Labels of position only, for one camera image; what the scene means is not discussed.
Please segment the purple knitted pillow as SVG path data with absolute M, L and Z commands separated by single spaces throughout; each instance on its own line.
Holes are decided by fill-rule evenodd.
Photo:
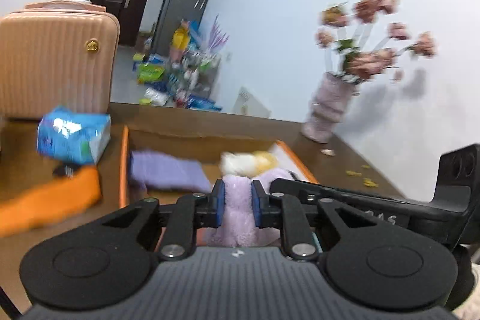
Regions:
M 129 173 L 131 180 L 144 188 L 192 193 L 212 191 L 212 185 L 200 162 L 157 151 L 132 151 Z

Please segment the blue tissue pack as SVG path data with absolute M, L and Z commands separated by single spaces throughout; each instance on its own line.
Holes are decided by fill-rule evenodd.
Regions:
M 37 152 L 64 163 L 97 165 L 110 139 L 110 115 L 77 113 L 59 106 L 38 125 Z

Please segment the orange cardboard box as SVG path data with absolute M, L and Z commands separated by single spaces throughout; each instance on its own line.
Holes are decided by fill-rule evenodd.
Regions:
M 141 131 L 125 126 L 120 147 L 120 208 L 130 203 L 128 156 L 131 151 L 138 149 L 155 150 L 177 158 L 196 160 L 201 163 L 206 177 L 212 183 L 221 177 L 222 153 L 269 151 L 277 158 L 280 167 L 293 172 L 304 182 L 318 183 L 313 173 L 282 140 L 256 139 L 246 136 L 175 135 Z

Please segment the white and yellow plush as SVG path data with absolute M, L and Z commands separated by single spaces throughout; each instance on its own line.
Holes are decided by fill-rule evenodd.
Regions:
M 220 156 L 220 171 L 223 175 L 253 178 L 277 166 L 277 158 L 267 151 L 252 153 L 224 152 Z

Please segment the pink ribbed vase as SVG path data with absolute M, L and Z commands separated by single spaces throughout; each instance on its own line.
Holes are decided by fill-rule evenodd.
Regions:
M 326 72 L 312 96 L 310 111 L 301 132 L 306 138 L 326 144 L 343 120 L 356 86 Z

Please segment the pink artificial flowers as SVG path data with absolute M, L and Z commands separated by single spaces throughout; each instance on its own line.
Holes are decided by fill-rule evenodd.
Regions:
M 384 23 L 379 36 L 373 37 L 379 19 L 395 15 L 399 7 L 400 0 L 359 0 L 323 9 L 315 42 L 324 54 L 326 75 L 352 87 L 385 73 L 397 82 L 403 77 L 402 56 L 435 57 L 438 44 L 433 34 L 415 35 L 405 22 Z

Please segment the green snack bag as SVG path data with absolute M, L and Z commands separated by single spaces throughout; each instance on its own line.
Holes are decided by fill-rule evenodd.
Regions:
M 137 67 L 137 82 L 139 84 L 154 83 L 161 80 L 164 74 L 164 67 L 159 64 L 141 63 Z

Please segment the pink ribbed suitcase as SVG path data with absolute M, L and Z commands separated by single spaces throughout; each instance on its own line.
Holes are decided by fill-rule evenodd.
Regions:
M 106 113 L 119 40 L 117 17 L 89 1 L 37 1 L 4 15 L 1 114 Z

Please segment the cluttered storage rack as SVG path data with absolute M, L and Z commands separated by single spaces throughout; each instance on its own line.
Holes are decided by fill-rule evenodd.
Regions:
M 172 37 L 166 68 L 167 92 L 176 107 L 222 111 L 211 94 L 220 70 L 220 50 L 228 40 L 218 19 L 205 37 L 191 21 L 181 21 Z

